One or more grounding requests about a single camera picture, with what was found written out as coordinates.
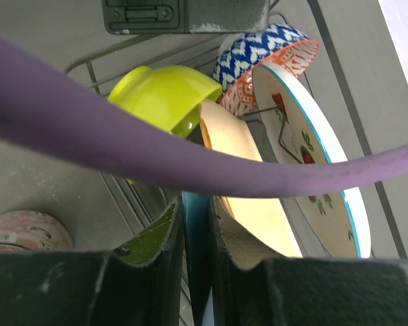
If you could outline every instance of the purple cable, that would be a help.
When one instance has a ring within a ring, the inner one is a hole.
[[[235,197],[333,193],[408,173],[408,145],[306,165],[210,151],[125,113],[1,36],[0,139],[134,180]]]

